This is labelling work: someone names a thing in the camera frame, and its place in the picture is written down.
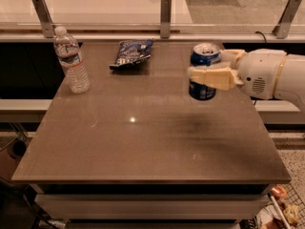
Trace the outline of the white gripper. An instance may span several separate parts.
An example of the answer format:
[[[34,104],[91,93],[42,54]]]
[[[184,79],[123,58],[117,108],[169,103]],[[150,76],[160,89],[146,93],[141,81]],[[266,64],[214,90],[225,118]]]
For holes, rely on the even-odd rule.
[[[286,53],[278,50],[259,49],[246,53],[232,49],[221,51],[221,62],[229,65],[221,69],[190,67],[188,76],[192,82],[221,91],[235,86],[251,97],[271,99],[278,70]]]

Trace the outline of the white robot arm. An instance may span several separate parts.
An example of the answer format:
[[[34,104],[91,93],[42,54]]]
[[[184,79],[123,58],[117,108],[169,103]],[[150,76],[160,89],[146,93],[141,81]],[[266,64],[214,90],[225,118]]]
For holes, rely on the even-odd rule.
[[[188,77],[197,84],[222,91],[237,87],[258,99],[280,99],[305,112],[305,56],[281,50],[222,50],[221,61],[190,66]]]

